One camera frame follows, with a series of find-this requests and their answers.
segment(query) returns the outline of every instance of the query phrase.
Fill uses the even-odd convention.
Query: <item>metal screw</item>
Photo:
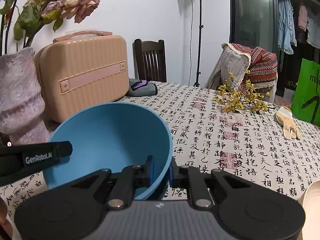
[[[208,199],[205,199],[205,198],[201,198],[196,201],[196,205],[198,207],[209,207],[211,204],[212,204],[212,202]]]
[[[115,199],[109,200],[108,204],[109,204],[110,207],[119,208],[119,207],[122,207],[124,205],[124,202],[121,199],[115,198]]]

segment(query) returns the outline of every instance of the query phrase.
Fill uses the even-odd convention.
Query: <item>pink suitcase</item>
[[[98,36],[71,39],[82,34]],[[129,89],[127,62],[125,40],[110,32],[55,38],[35,57],[47,115],[63,122],[86,107],[123,97]]]

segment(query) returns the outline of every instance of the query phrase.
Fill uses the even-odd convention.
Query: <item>calligraphy tablecloth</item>
[[[222,168],[294,199],[320,178],[320,129],[295,120],[301,140],[286,140],[269,113],[225,113],[215,103],[214,90],[156,82],[158,95],[125,97],[121,101],[148,107],[168,124],[173,139],[173,156],[178,165],[201,172]],[[18,205],[46,190],[42,172],[0,189],[9,215]],[[186,190],[169,188],[164,197],[185,199]]]

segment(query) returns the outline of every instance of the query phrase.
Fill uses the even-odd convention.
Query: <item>bag handle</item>
[[[97,36],[107,36],[107,35],[112,35],[112,32],[81,31],[81,32],[75,32],[75,33],[71,33],[71,34],[67,34],[67,35],[64,35],[64,36],[60,36],[60,37],[54,38],[52,42],[55,43],[57,41],[67,41],[67,40],[70,40],[74,36],[83,35],[83,34],[96,34]]]

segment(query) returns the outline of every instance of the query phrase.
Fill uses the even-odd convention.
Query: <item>green bag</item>
[[[302,59],[299,81],[293,97],[291,111],[305,122],[320,125],[320,65]]]

